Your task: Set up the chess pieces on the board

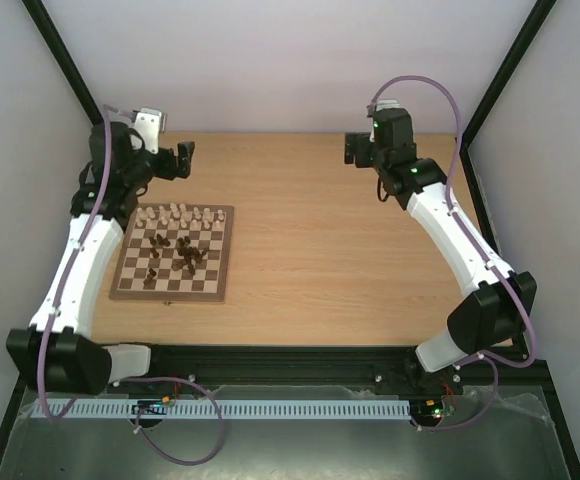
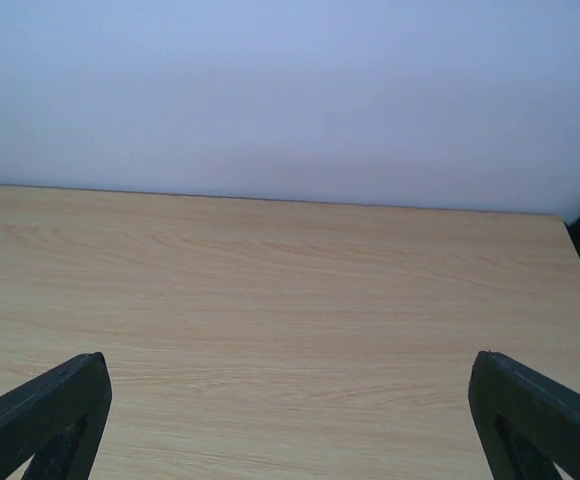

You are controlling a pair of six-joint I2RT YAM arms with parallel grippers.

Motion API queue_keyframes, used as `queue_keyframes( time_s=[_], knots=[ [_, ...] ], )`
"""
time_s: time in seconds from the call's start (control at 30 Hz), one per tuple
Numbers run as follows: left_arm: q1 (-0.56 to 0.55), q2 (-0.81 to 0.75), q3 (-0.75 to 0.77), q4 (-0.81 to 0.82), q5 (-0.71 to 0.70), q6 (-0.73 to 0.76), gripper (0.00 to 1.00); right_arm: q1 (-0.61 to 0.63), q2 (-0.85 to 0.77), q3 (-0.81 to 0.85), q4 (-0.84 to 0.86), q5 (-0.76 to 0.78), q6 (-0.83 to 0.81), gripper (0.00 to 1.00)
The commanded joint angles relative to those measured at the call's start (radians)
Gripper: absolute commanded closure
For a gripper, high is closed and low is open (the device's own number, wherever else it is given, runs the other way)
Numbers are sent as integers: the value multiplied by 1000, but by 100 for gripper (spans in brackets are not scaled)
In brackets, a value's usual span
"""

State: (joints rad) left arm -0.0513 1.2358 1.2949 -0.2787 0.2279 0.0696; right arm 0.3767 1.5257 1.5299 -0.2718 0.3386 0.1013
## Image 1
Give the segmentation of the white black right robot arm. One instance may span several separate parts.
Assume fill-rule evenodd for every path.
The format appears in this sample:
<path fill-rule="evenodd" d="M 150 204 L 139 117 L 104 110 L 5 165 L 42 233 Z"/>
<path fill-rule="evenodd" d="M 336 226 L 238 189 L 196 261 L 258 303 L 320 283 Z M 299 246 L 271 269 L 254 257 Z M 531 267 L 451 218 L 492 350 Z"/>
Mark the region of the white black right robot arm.
<path fill-rule="evenodd" d="M 441 370 L 522 334 L 536 294 L 527 272 L 516 273 L 485 241 L 448 187 L 439 165 L 417 154 L 412 119 L 398 102 L 378 101 L 368 108 L 368 133 L 345 136 L 344 161 L 372 168 L 378 175 L 378 198 L 394 198 L 427 232 L 458 283 L 461 303 L 445 328 L 415 350 L 406 367 L 415 390 L 430 390 Z"/>

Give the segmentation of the wooden chess board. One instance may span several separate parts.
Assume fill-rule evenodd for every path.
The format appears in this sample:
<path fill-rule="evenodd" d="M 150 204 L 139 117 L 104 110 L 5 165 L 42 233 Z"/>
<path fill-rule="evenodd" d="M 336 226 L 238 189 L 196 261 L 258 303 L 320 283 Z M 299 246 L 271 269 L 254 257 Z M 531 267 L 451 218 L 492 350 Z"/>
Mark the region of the wooden chess board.
<path fill-rule="evenodd" d="M 133 215 L 123 239 L 111 283 L 111 299 L 165 303 L 217 303 L 225 299 L 234 211 L 222 231 L 139 228 L 132 225 L 132 220 Z M 150 255 L 151 245 L 148 238 L 156 234 L 171 241 L 177 237 L 189 236 L 193 246 L 209 249 L 193 277 L 186 269 L 172 271 L 170 259 L 154 259 Z M 143 281 L 149 268 L 153 268 L 157 275 L 153 284 L 145 286 Z"/>

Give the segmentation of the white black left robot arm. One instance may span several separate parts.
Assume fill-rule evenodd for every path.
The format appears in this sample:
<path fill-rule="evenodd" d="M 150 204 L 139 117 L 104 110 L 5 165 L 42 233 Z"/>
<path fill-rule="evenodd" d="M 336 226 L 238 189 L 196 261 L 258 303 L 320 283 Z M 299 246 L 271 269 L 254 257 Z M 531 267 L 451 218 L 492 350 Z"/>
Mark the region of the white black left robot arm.
<path fill-rule="evenodd" d="M 193 143 L 160 147 L 164 123 L 161 113 L 144 109 L 130 124 L 92 127 L 91 159 L 71 200 L 60 265 L 28 327 L 11 330 L 6 339 L 6 349 L 29 388 L 97 395 L 111 383 L 148 372 L 149 347 L 105 347 L 90 336 L 106 268 L 131 222 L 139 191 L 154 178 L 174 180 L 191 173 Z"/>

